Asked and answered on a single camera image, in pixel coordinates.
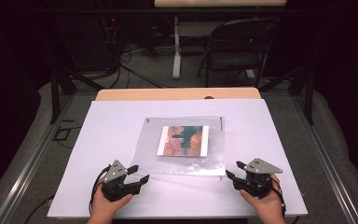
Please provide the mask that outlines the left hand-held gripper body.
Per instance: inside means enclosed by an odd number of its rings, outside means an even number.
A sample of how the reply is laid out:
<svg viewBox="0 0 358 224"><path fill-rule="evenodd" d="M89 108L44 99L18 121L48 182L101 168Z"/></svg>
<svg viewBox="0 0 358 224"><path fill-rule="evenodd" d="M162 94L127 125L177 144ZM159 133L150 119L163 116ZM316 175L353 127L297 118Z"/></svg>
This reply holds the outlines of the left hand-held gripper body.
<svg viewBox="0 0 358 224"><path fill-rule="evenodd" d="M103 178L102 193L105 199L115 202L133 194L133 185L124 183L127 175L127 168L119 160L114 160Z"/></svg>

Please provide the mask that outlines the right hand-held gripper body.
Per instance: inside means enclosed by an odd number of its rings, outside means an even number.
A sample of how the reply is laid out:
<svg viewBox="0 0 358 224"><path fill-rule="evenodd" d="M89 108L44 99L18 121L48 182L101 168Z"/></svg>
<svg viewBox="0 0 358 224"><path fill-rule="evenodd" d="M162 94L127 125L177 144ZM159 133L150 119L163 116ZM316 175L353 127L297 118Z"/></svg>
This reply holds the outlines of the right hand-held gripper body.
<svg viewBox="0 0 358 224"><path fill-rule="evenodd" d="M281 174L282 169L267 161L255 158L246 164L244 172L246 173L245 178L239 178L238 184L233 183L234 189L243 189L253 197L262 199L268 196L273 189L270 175Z"/></svg>

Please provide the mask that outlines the clear acrylic photo frame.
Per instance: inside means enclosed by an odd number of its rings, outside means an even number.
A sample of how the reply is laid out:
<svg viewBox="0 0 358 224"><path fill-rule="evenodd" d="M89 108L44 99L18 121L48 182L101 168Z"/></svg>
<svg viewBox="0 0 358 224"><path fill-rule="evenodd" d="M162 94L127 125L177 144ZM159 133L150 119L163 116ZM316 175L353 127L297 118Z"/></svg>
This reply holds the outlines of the clear acrylic photo frame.
<svg viewBox="0 0 358 224"><path fill-rule="evenodd" d="M132 164L145 173L170 175L223 175L225 173L225 128L222 116L171 117L145 119ZM158 144L164 126L209 126L208 155L202 158L158 156Z"/></svg>

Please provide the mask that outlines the person's left hand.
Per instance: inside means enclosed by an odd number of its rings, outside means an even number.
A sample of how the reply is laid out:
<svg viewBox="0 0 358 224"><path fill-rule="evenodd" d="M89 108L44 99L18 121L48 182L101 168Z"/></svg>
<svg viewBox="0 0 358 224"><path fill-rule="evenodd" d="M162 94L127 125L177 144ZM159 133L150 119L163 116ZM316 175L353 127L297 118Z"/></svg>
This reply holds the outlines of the person's left hand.
<svg viewBox="0 0 358 224"><path fill-rule="evenodd" d="M99 186L94 194L92 201L90 217L112 217L116 212L127 205L132 199L132 195L128 194L118 201L110 202L104 198L102 187Z"/></svg>

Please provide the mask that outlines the person's right hand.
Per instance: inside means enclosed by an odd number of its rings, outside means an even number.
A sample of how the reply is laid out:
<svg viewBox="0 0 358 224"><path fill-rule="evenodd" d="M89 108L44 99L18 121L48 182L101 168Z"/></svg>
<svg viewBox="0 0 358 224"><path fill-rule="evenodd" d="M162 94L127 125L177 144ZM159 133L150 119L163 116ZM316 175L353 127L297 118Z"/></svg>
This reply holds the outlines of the person's right hand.
<svg viewBox="0 0 358 224"><path fill-rule="evenodd" d="M273 190L263 199L257 199L247 191L240 190L241 197L255 209L261 221L262 219L284 219L280 181L274 174L271 174L270 178L272 179Z"/></svg>

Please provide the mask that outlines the white table board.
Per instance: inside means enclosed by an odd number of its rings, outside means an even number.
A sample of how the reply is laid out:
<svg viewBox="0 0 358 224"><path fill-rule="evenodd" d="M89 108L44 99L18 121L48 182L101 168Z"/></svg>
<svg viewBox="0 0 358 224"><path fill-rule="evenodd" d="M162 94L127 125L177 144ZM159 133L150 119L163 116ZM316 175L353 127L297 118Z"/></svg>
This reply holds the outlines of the white table board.
<svg viewBox="0 0 358 224"><path fill-rule="evenodd" d="M304 216L302 199L279 135L262 99L187 101L95 101L91 104L49 217L89 216L92 186L113 160L130 166L147 118L222 116L226 133L225 165L241 175L236 161L260 158L282 169L279 175L287 215ZM117 213L125 219L196 219L252 217L255 210L218 176L151 175L131 202Z"/></svg>

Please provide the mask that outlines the orange and green photo print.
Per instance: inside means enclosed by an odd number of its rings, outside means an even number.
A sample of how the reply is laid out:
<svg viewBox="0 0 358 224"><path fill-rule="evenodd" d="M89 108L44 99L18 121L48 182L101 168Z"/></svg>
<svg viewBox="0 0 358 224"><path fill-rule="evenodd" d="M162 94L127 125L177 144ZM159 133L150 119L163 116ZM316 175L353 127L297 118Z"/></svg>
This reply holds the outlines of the orange and green photo print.
<svg viewBox="0 0 358 224"><path fill-rule="evenodd" d="M164 126L158 144L158 156L202 158L208 155L209 126Z"/></svg>

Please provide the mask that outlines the wooden table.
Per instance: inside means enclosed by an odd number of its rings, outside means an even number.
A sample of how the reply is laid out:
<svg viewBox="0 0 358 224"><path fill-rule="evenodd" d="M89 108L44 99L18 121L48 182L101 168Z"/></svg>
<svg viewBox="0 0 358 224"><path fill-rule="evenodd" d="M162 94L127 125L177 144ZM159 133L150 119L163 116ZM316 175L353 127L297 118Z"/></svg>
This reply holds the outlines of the wooden table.
<svg viewBox="0 0 358 224"><path fill-rule="evenodd" d="M166 88L166 89L105 89L96 101L158 101L199 99L260 99L257 88Z"/></svg>

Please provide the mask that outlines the black metal stand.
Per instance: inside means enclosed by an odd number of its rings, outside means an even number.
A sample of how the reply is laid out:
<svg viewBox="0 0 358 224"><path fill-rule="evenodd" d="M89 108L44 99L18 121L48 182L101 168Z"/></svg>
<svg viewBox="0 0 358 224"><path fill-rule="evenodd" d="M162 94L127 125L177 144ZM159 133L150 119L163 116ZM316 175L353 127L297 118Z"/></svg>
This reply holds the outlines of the black metal stand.
<svg viewBox="0 0 358 224"><path fill-rule="evenodd" d="M60 91L63 91L66 95L74 95L77 91L72 78L92 87L96 91L102 90L103 86L84 77L75 70L70 61L66 59L66 48L63 46L62 41L59 41L57 37L52 37L51 43L51 47L48 47L48 50L50 51L49 60L53 67L50 76L52 101L52 118L50 123L53 124L61 114Z"/></svg>
<svg viewBox="0 0 358 224"><path fill-rule="evenodd" d="M291 77L293 81L287 91L290 96L298 96L302 91L305 91L304 115L309 124L313 125L312 100L314 68L310 63L303 63L302 65L295 67L288 73L274 78L268 84L258 87L258 90L260 92L268 91L289 77Z"/></svg>

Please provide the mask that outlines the black folding chair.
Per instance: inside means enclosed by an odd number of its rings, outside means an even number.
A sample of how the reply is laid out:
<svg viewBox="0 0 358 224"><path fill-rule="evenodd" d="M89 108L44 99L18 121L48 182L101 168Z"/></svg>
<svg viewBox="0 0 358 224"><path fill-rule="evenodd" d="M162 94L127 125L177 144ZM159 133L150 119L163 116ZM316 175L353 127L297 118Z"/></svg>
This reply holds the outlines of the black folding chair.
<svg viewBox="0 0 358 224"><path fill-rule="evenodd" d="M208 87L210 72L256 70L257 86L278 28L278 22L270 18L234 20L218 25L208 38L197 76L204 69Z"/></svg>

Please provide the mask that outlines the white-legged background table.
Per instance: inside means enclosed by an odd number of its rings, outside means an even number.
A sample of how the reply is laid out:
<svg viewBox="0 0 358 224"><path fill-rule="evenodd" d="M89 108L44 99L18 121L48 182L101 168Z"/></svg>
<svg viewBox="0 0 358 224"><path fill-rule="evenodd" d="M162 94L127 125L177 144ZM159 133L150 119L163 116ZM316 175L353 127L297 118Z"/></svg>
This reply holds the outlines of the white-legged background table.
<svg viewBox="0 0 358 224"><path fill-rule="evenodd" d="M287 0L154 0L156 8L161 9L220 9L223 7L283 7ZM181 76L181 37L205 37L218 25L217 21L183 21L174 16L174 60L172 78L179 79Z"/></svg>

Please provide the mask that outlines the dark computer tower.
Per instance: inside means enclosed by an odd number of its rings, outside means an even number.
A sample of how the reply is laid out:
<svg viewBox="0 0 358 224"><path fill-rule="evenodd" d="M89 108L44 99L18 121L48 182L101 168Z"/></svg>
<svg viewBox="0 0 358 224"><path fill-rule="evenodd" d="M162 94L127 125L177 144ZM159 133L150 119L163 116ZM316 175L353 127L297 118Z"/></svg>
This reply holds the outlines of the dark computer tower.
<svg viewBox="0 0 358 224"><path fill-rule="evenodd" d="M115 59L106 43L99 17L61 15L56 22L78 69L91 71L113 67Z"/></svg>

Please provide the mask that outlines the aluminium floor rail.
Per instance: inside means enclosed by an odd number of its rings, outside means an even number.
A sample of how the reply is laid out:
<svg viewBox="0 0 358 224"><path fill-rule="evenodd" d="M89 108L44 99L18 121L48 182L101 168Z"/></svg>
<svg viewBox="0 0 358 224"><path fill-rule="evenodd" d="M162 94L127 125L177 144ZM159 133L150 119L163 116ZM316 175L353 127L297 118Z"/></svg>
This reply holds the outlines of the aluminium floor rail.
<svg viewBox="0 0 358 224"><path fill-rule="evenodd" d="M83 123L87 109L72 107L75 99L61 97L61 114L51 124L51 96L41 94L33 123L0 180L0 224L50 222L48 208L39 204L56 193Z"/></svg>
<svg viewBox="0 0 358 224"><path fill-rule="evenodd" d="M347 191L347 188L344 186L344 183L342 182L337 169L334 166L334 163L331 161L330 156L324 147L321 136L317 133L316 128L309 123L309 120L305 115L305 106L302 104L301 98L298 96L293 96L292 101L301 119L305 123L310 137L316 147L318 160L324 170L330 187L337 198L345 218L349 224L358 224L358 212L352 202L350 194Z"/></svg>

